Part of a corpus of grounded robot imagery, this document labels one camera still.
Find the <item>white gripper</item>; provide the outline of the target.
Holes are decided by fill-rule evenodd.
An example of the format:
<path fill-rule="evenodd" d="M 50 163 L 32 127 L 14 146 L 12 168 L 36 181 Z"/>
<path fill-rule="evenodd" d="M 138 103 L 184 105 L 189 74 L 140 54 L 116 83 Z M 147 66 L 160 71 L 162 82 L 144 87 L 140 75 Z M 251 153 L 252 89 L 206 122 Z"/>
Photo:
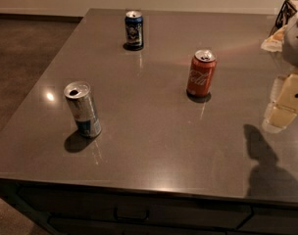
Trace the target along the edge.
<path fill-rule="evenodd" d="M 288 21 L 282 45 L 283 59 L 298 67 L 298 11 Z M 268 133 L 279 133 L 298 115 L 298 73 L 278 75 L 271 89 L 270 102 L 264 113 L 262 128 Z"/>

